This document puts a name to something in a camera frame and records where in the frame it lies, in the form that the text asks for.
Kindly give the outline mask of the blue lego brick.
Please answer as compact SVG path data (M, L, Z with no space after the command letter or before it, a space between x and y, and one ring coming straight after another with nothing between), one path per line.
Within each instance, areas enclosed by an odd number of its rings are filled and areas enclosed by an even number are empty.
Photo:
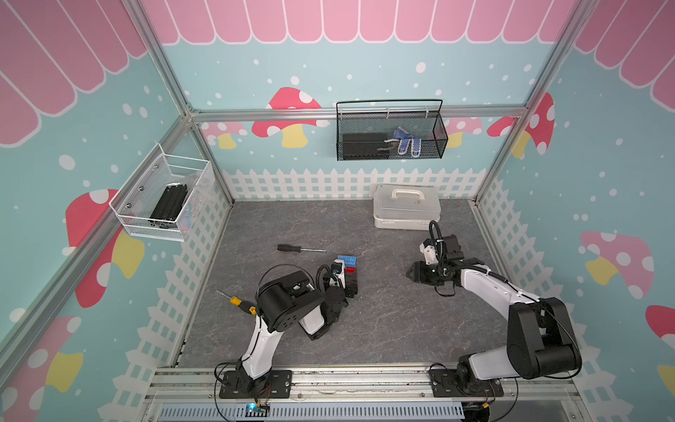
M346 267L357 267L357 258L355 256L339 255L337 258L344 261Z

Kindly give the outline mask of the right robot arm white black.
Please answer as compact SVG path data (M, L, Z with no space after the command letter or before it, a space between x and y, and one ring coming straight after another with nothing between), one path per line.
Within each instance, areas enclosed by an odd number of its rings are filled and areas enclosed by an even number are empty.
M431 236L419 245L423 259L406 273L435 291L462 288L495 309L507 323L506 344L460 358L455 385L466 392L504 378L573 378L583 366L566 305L516 287L477 258L466 258L456 236Z

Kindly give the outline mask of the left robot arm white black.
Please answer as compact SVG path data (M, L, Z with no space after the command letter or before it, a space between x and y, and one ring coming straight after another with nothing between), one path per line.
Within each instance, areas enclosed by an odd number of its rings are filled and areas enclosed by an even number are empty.
M236 363L235 391L252 397L272 392L272 359L282 334L299 325L312 340L325 335L359 293L356 264L353 256L339 256L315 275L290 264L291 274L259 281L253 302L229 298L255 318L250 344Z

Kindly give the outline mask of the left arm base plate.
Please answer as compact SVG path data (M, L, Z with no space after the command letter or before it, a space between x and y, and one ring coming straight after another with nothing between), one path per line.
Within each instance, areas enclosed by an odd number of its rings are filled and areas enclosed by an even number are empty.
M271 370L260 378L253 379L241 371L226 371L220 376L217 390L221 399L267 400L269 398L290 398L293 372Z

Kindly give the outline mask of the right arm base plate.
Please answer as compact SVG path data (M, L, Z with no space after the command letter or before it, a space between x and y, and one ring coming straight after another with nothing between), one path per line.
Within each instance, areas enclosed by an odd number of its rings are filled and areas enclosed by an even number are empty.
M427 374L434 397L477 397L490 401L504 395L499 380L476 380L464 369L457 371L432 365Z

